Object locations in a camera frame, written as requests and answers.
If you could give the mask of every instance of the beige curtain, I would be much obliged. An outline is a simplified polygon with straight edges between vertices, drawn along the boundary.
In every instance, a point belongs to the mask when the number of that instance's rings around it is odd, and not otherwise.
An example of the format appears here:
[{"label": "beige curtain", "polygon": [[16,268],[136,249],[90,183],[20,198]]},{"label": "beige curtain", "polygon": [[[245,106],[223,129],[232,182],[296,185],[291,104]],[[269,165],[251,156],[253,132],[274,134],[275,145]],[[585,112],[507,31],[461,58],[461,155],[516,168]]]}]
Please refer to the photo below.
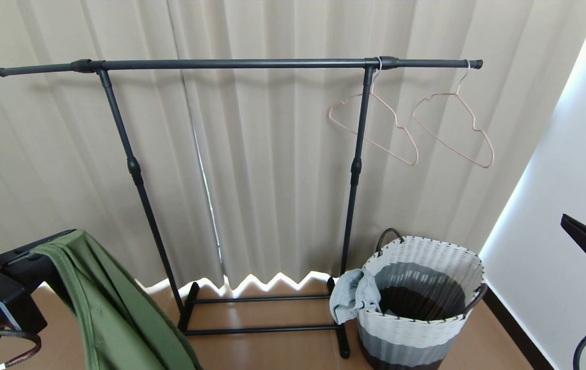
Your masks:
[{"label": "beige curtain", "polygon": [[[586,2],[0,2],[0,66],[91,59],[374,57],[483,59],[462,96],[497,161],[482,169],[410,119],[463,70],[384,71],[376,91],[420,150],[417,166],[365,146],[350,264],[380,232],[480,250],[548,122],[586,35]],[[196,146],[230,282],[337,273],[355,136],[327,119],[362,70],[117,71],[119,103],[181,282],[221,279]],[[358,101],[337,111],[356,128]],[[487,161],[453,100],[419,117]],[[413,154],[371,103],[367,136]],[[163,279],[94,75],[0,78],[0,251],[85,227],[140,280]]]}]

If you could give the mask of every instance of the clothes rack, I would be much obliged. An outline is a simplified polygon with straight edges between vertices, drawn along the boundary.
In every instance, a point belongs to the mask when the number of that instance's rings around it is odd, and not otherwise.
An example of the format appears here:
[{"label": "clothes rack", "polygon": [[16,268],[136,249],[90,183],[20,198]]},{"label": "clothes rack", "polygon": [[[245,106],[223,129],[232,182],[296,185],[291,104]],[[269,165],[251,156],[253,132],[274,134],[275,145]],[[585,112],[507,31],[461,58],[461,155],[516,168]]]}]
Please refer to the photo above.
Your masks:
[{"label": "clothes rack", "polygon": [[352,230],[352,218],[354,216],[354,203],[356,200],[356,188],[359,183],[361,173],[361,150],[363,147],[364,134],[366,131],[366,115],[368,113],[368,99],[370,97],[370,86],[373,80],[375,70],[389,70],[394,68],[474,68],[480,69],[481,60],[469,61],[462,60],[441,60],[441,59],[398,59],[395,57],[374,57],[364,59],[173,59],[173,60],[143,60],[143,61],[92,61],[90,59],[81,59],[72,63],[63,63],[56,65],[38,65],[38,66],[21,66],[13,68],[0,68],[0,77],[15,75],[32,75],[33,73],[48,72],[79,72],[79,73],[97,73],[105,90],[112,117],[115,120],[119,137],[124,147],[128,171],[133,178],[140,201],[144,208],[149,227],[154,235],[156,248],[163,263],[172,293],[175,297],[176,306],[178,307],[180,319],[178,329],[185,335],[222,335],[222,334],[245,334],[256,332],[289,332],[305,330],[335,330],[338,339],[339,353],[342,358],[350,356],[350,348],[345,334],[344,325],[302,325],[302,326],[267,326],[258,328],[227,328],[215,330],[188,330],[187,326],[192,316],[192,310],[197,304],[217,304],[217,303],[238,303],[238,302],[266,302],[282,300],[322,300],[328,299],[332,293],[334,281],[330,277],[327,280],[328,294],[316,295],[295,295],[294,297],[257,297],[257,298],[220,298],[213,300],[198,299],[199,284],[192,283],[185,304],[178,295],[178,285],[176,284],[172,268],[163,245],[163,239],[158,230],[158,224],[149,202],[147,191],[144,187],[144,181],[140,173],[140,164],[133,154],[130,141],[124,127],[115,92],[112,90],[110,82],[110,70],[137,70],[137,69],[246,69],[246,68],[363,68],[363,96],[361,98],[361,110],[359,113],[359,122],[356,136],[356,146],[354,148],[354,159],[351,166],[350,178],[350,195],[347,206],[347,217],[345,220],[345,235],[343,250],[341,254],[341,274],[344,274],[347,265],[347,252],[350,245],[350,233]]}]

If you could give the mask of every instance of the dark brown baseboard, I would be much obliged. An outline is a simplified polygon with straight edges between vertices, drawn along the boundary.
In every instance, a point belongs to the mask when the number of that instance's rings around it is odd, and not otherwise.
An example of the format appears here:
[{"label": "dark brown baseboard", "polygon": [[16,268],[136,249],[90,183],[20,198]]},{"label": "dark brown baseboard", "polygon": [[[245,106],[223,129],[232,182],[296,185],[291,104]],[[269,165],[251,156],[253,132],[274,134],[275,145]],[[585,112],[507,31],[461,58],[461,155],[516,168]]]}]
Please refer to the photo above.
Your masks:
[{"label": "dark brown baseboard", "polygon": [[530,340],[530,337],[525,334],[525,331],[516,322],[512,314],[500,302],[496,293],[489,289],[483,300],[535,370],[555,370],[539,348]]}]

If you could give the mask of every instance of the clothes hanger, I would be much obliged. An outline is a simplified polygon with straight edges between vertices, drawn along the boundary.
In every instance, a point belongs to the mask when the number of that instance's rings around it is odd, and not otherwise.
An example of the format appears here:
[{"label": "clothes hanger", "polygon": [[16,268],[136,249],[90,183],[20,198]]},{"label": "clothes hanger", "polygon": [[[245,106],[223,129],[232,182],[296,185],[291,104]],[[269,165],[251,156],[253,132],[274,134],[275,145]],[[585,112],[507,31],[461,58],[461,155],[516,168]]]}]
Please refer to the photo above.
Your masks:
[{"label": "clothes hanger", "polygon": [[[490,167],[493,162],[494,162],[494,157],[495,157],[495,151],[494,151],[494,147],[492,145],[492,141],[489,140],[489,136],[487,136],[487,133],[485,133],[482,129],[476,128],[476,115],[473,114],[471,108],[469,108],[469,106],[466,104],[466,102],[464,101],[464,99],[462,99],[461,96],[459,96],[459,89],[460,87],[462,87],[462,81],[464,81],[464,78],[466,78],[466,76],[468,75],[468,71],[471,69],[471,61],[466,60],[466,63],[468,64],[468,66],[466,67],[466,73],[464,74],[464,77],[462,77],[461,80],[459,80],[459,84],[457,85],[457,89],[455,90],[454,93],[440,93],[440,94],[432,94],[429,98],[423,98],[421,101],[418,102],[418,104],[414,107],[414,111],[412,112],[412,117],[413,119],[417,122],[417,124],[419,124],[422,128],[425,129],[425,131],[427,131],[430,135],[434,136],[434,138],[437,139],[437,141],[439,141],[440,143],[442,143],[443,145],[447,146],[448,149],[452,150],[453,152],[461,155],[462,157],[468,159],[469,161],[477,164],[478,166],[487,169],[488,167]],[[454,147],[451,147],[450,145],[448,145],[448,143],[446,143],[445,141],[439,139],[439,137],[437,135],[435,135],[434,133],[432,133],[432,131],[430,131],[430,129],[428,129],[422,122],[420,122],[417,117],[415,116],[415,113],[417,112],[418,106],[421,105],[421,103],[423,103],[424,101],[430,101],[432,100],[432,98],[434,98],[435,96],[454,96],[455,98],[457,98],[460,103],[462,103],[462,105],[464,105],[464,108],[466,108],[466,110],[468,110],[468,114],[471,115],[471,129],[473,131],[476,131],[478,133],[481,133],[482,136],[485,137],[485,140],[487,140],[487,144],[489,145],[489,149],[492,150],[492,159],[489,161],[488,164],[482,164],[479,162],[476,162],[476,160],[467,157],[465,154],[462,154],[462,152],[459,152],[458,150],[456,150]]]},{"label": "clothes hanger", "polygon": [[[371,94],[371,96],[373,96],[373,98],[377,99],[377,101],[379,101],[380,103],[382,103],[382,105],[384,105],[384,107],[386,107],[389,110],[389,112],[391,112],[391,114],[393,114],[393,120],[395,122],[395,126],[397,128],[403,129],[403,131],[405,131],[405,133],[407,134],[409,140],[412,141],[412,145],[414,145],[414,150],[415,150],[415,160],[414,160],[414,162],[408,162],[405,159],[403,159],[402,157],[400,157],[400,156],[398,156],[398,155],[390,152],[390,150],[384,148],[383,146],[379,145],[378,143],[375,143],[375,141],[372,141],[372,140],[370,140],[368,138],[366,138],[366,140],[369,143],[372,143],[373,145],[375,145],[376,147],[379,147],[381,150],[384,150],[384,152],[387,152],[389,155],[393,156],[394,158],[398,159],[399,161],[405,162],[406,164],[409,164],[410,166],[413,166],[414,164],[417,164],[418,163],[418,147],[415,144],[414,138],[412,138],[411,134],[409,133],[409,131],[405,127],[400,126],[398,124],[398,115],[395,113],[395,110],[393,110],[393,108],[391,108],[391,106],[389,106],[384,100],[382,100],[382,98],[380,98],[379,96],[377,96],[377,94],[375,94],[375,92],[374,92],[374,89],[375,89],[375,80],[377,79],[377,76],[380,75],[380,70],[382,70],[382,58],[377,57],[377,59],[380,61],[380,67],[375,72],[375,76],[373,77],[373,82],[370,85],[370,94]],[[356,97],[361,96],[361,95],[363,95],[363,94],[354,94],[352,96],[348,96],[347,99],[345,99],[345,100],[341,100],[338,103],[333,104],[330,107],[330,111],[329,111],[329,114],[328,114],[329,115],[329,118],[330,118],[330,120],[332,120],[332,122],[334,122],[335,124],[339,125],[343,129],[345,129],[345,130],[347,130],[350,133],[353,133],[355,135],[356,135],[356,132],[355,131],[352,131],[352,129],[349,129],[347,126],[345,126],[344,124],[340,123],[338,120],[336,120],[335,118],[333,118],[332,117],[332,112],[333,112],[333,109],[335,107],[337,107],[338,105],[345,105],[352,98],[356,98]]]}]

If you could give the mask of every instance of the laundry basket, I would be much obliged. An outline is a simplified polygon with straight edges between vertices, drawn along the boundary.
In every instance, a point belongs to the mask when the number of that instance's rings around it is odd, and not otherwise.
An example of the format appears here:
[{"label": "laundry basket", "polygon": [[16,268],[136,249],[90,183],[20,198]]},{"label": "laundry basket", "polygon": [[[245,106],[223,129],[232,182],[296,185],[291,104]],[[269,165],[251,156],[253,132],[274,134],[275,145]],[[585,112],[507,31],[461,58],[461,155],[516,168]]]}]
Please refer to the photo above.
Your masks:
[{"label": "laundry basket", "polygon": [[375,276],[382,313],[357,316],[366,360],[376,369],[439,368],[487,290],[482,261],[466,248],[424,237],[399,237],[377,249],[364,269]]}]

